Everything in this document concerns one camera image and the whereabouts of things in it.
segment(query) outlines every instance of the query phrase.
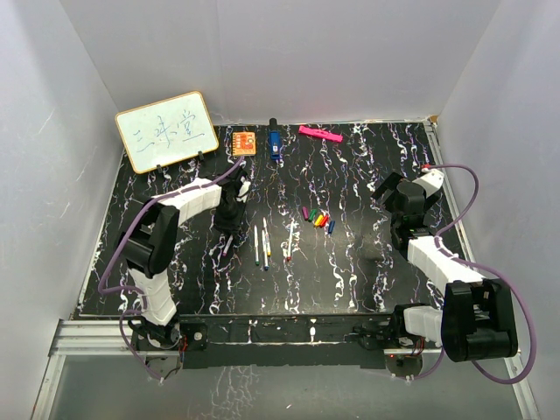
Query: pen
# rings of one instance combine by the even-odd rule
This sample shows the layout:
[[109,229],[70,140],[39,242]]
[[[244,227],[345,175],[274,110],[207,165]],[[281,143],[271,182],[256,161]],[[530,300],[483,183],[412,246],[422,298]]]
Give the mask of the pen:
[[234,241],[234,236],[231,234],[229,236],[229,239],[227,240],[226,246],[224,247],[224,250],[221,252],[221,256],[226,256],[228,254],[229,251],[229,247],[231,246],[231,242]]
[[271,256],[272,251],[270,250],[270,236],[269,236],[269,230],[266,228],[266,219],[262,218],[262,224],[264,225],[264,234],[266,237],[266,255]]
[[259,265],[259,229],[255,225],[255,265]]
[[294,234],[294,220],[292,220],[290,224],[290,239],[288,240],[288,256],[286,257],[288,261],[291,260],[291,237],[293,234]]
[[[264,235],[264,229],[262,230],[262,243],[266,242],[266,236]],[[264,270],[268,270],[269,269],[269,258],[266,255],[266,246],[262,245],[262,255],[264,256]]]

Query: marble tabletop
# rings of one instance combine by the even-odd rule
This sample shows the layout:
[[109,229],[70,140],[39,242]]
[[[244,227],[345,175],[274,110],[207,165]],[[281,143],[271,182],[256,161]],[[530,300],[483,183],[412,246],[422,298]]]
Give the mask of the marble tabletop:
[[[241,236],[226,256],[227,238],[212,228],[214,211],[188,220],[179,228],[176,253],[168,273],[180,314],[289,314],[390,312],[396,304],[424,302],[439,307],[441,296],[418,269],[390,242],[389,215],[371,199],[375,185],[391,172],[416,178],[420,166],[434,163],[424,125],[420,122],[322,124],[342,134],[333,143],[298,134],[298,126],[280,127],[282,160],[270,159],[268,127],[215,127],[220,148],[164,168],[164,173],[136,175],[123,156],[101,238],[85,292],[74,318],[114,317],[138,307],[135,294],[101,297],[97,284],[116,240],[128,225],[131,199],[166,193],[198,176],[222,173],[233,163],[232,133],[253,131],[257,154],[246,157],[252,189]],[[301,207],[316,208],[336,221],[332,235],[303,220]],[[272,256],[270,269],[255,265],[254,225],[266,218]],[[452,216],[445,198],[426,217],[431,228]],[[293,257],[287,262],[291,221],[295,222]],[[445,234],[452,252],[461,254],[457,233]],[[109,285],[133,284],[123,262]]]

